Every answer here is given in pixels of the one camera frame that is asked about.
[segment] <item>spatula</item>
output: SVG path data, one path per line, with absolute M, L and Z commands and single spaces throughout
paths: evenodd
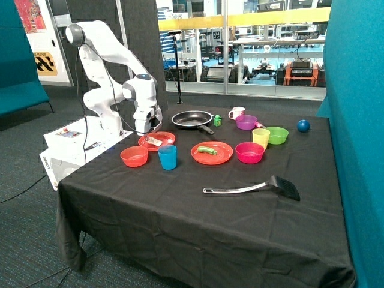
M 238 194 L 238 193 L 251 192 L 267 186 L 278 188 L 276 190 L 276 193 L 281 196 L 288 197 L 295 201 L 300 201 L 299 191 L 296 189 L 294 184 L 292 182 L 289 182 L 288 180 L 285 180 L 275 175 L 271 176 L 270 179 L 264 183 L 250 186 L 250 187 L 239 188 L 239 189 L 204 188 L 203 192 L 206 194 Z

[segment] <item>cucumber toy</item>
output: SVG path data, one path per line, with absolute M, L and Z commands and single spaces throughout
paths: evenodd
M 199 146 L 197 151 L 200 153 L 209 153 L 211 155 L 217 155 L 217 151 L 214 148 Z

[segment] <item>green bowl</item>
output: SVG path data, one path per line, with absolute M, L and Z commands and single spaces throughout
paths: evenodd
M 281 127 L 267 127 L 267 129 L 271 132 L 268 140 L 269 144 L 280 145 L 287 140 L 288 130 Z

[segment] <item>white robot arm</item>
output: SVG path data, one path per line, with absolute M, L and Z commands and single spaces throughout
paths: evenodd
M 156 100 L 157 82 L 110 28 L 102 21 L 79 22 L 69 25 L 65 33 L 72 45 L 80 47 L 79 56 L 87 77 L 100 85 L 84 95 L 84 102 L 99 115 L 103 129 L 117 136 L 122 133 L 120 116 L 110 107 L 128 99 L 135 103 L 133 118 L 137 134 L 158 131 L 163 116 Z M 103 60 L 126 65 L 135 77 L 123 85 L 117 83 Z

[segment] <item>orange bowl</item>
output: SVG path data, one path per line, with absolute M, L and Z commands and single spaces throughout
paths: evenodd
M 148 148 L 143 146 L 132 146 L 120 153 L 124 164 L 128 167 L 139 167 L 148 160 Z

